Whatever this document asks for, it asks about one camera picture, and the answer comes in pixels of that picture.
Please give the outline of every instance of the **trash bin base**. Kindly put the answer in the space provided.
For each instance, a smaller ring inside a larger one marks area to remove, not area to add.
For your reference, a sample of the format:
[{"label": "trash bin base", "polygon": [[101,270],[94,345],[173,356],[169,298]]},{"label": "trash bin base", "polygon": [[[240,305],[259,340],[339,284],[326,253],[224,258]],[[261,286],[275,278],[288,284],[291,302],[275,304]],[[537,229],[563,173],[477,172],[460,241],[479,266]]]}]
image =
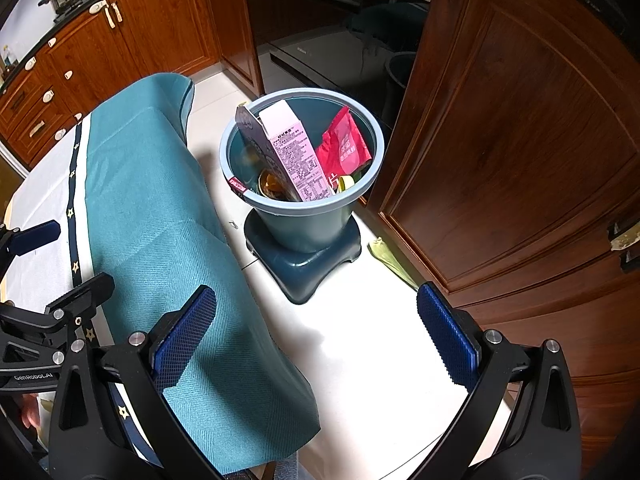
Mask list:
[{"label": "trash bin base", "polygon": [[280,245],[258,213],[252,209],[244,221],[247,248],[264,264],[291,303],[303,304],[325,277],[344,262],[354,262],[362,252],[360,229],[353,216],[340,237],[317,253],[299,253]]}]

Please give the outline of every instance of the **human hand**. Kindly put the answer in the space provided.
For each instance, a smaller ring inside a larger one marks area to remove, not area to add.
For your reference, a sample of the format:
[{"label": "human hand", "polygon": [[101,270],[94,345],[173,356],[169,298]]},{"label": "human hand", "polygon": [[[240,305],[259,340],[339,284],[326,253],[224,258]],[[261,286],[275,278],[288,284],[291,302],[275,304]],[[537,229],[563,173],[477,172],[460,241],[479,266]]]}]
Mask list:
[{"label": "human hand", "polygon": [[24,394],[22,396],[22,423],[25,428],[40,427],[40,408],[38,406],[38,394]]}]

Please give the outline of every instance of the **bucket rim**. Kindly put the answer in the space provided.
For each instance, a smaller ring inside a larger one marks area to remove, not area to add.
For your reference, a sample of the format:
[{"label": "bucket rim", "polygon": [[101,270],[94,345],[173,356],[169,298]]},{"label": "bucket rim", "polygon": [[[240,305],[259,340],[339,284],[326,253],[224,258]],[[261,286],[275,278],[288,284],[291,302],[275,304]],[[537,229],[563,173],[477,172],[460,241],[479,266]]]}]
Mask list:
[{"label": "bucket rim", "polygon": [[393,60],[398,59],[399,57],[409,57],[409,56],[413,56],[414,58],[413,62],[415,62],[415,57],[417,54],[418,53],[414,50],[405,50],[404,52],[396,52],[385,61],[386,73],[393,80],[393,82],[396,83],[402,90],[406,90],[407,85],[399,81],[396,75],[393,73],[393,71],[391,70],[391,62]]},{"label": "bucket rim", "polygon": [[[271,198],[263,197],[256,192],[248,189],[244,192],[242,199],[249,205],[280,216],[309,216],[315,214],[326,213],[347,206],[352,202],[355,202],[361,197],[373,184],[374,179],[380,172],[380,166],[382,165],[382,159],[385,153],[385,139],[382,135],[382,129],[378,120],[369,112],[363,105],[356,100],[348,97],[347,95],[334,92],[332,90],[325,90],[322,88],[289,88],[285,90],[279,90],[262,96],[255,101],[252,101],[245,106],[251,112],[260,110],[268,105],[274,104],[281,99],[296,98],[296,97],[313,97],[327,99],[343,106],[348,106],[350,110],[359,115],[360,119],[367,123],[373,130],[373,134],[376,139],[375,153],[372,154],[372,160],[369,168],[363,177],[356,183],[355,186],[350,187],[348,190],[342,193],[335,194],[333,196],[323,198],[321,200],[313,200],[311,202],[283,202],[280,200],[273,200]],[[222,173],[225,180],[229,181],[235,175],[231,170],[231,166],[228,162],[229,152],[229,139],[237,128],[235,118],[229,121],[225,131],[222,134],[219,148],[219,160]]]}]

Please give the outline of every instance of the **red snack bag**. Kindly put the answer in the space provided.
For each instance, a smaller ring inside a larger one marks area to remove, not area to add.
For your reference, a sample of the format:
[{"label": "red snack bag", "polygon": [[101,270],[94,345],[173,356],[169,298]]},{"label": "red snack bag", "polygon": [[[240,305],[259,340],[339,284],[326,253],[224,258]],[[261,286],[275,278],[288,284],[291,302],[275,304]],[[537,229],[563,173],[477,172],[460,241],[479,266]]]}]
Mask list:
[{"label": "red snack bag", "polygon": [[316,156],[324,176],[334,189],[338,185],[338,178],[355,173],[371,160],[348,106],[338,112],[322,134],[322,144],[316,148]]}]

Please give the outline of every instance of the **oven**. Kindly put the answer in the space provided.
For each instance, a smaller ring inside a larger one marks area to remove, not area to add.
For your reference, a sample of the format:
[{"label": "oven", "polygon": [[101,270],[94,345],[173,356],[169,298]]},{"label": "oven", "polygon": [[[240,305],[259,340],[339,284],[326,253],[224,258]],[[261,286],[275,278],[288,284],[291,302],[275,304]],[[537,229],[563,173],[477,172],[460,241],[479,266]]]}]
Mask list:
[{"label": "oven", "polygon": [[247,0],[265,91],[343,92],[379,120],[388,141],[429,0]]}]

